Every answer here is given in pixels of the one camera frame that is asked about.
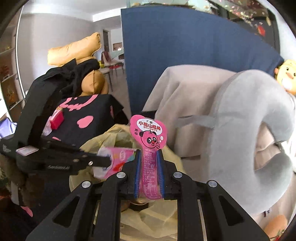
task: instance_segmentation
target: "blue panel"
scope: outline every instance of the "blue panel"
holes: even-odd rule
[[[181,7],[134,7],[121,12],[132,114],[142,111],[163,71],[200,64],[273,75],[283,58],[260,37],[216,15]]]

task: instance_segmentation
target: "pink snack packet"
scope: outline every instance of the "pink snack packet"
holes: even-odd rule
[[[49,122],[51,129],[57,130],[61,123],[64,121],[63,109],[57,108],[51,117],[49,117]]]
[[[106,180],[111,175],[120,172],[126,162],[135,159],[135,149],[121,147],[101,147],[98,156],[110,157],[111,165],[109,167],[93,167],[94,177]]]
[[[163,197],[158,183],[157,151],[163,148],[167,141],[165,125],[158,120],[134,115],[131,118],[130,132],[142,146],[139,197],[161,199]]]

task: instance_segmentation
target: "yellow plush toy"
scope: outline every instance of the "yellow plush toy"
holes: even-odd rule
[[[284,89],[295,95],[296,94],[296,61],[286,60],[281,66],[275,68],[275,79]]]
[[[100,34],[93,33],[91,36],[66,46],[51,48],[48,51],[47,62],[49,65],[62,66],[76,59],[76,63],[80,64],[83,61],[95,59],[93,55],[100,47]],[[81,89],[80,96],[108,94],[109,86],[100,70],[93,70],[82,80]]]

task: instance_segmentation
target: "chair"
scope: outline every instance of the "chair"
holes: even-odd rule
[[[108,54],[109,59],[110,59],[111,61],[107,61],[107,58],[106,58],[105,54]],[[116,69],[119,68],[120,66],[121,66],[121,68],[122,68],[122,72],[124,73],[123,62],[121,62],[121,61],[117,61],[117,60],[115,60],[115,59],[112,59],[112,58],[111,58],[111,55],[110,55],[109,52],[107,52],[107,51],[102,52],[102,55],[101,55],[101,61],[102,61],[102,63],[104,63],[104,65],[105,65],[106,67],[109,67],[109,69],[112,70],[112,74],[113,74],[113,69],[115,69],[116,77],[117,77],[117,71],[116,71]]]

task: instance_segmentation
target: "pink label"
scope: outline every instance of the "pink label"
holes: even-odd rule
[[[126,162],[135,159],[135,150],[131,148],[101,147],[98,156],[107,156],[111,159],[111,165],[107,168],[93,167],[94,177],[106,180],[114,173],[121,172]]]
[[[167,130],[158,121],[134,115],[131,118],[130,132],[143,148],[141,159],[140,194],[150,200],[161,199],[157,181],[156,152],[165,146]]]
[[[85,107],[87,106],[88,104],[92,103],[96,97],[98,96],[98,94],[95,94],[95,95],[92,95],[85,103],[83,104],[68,104],[73,97],[70,97],[70,98],[67,98],[65,102],[61,103],[59,105],[59,107],[61,108],[68,108],[69,111],[72,111],[72,110],[80,110],[82,107]]]

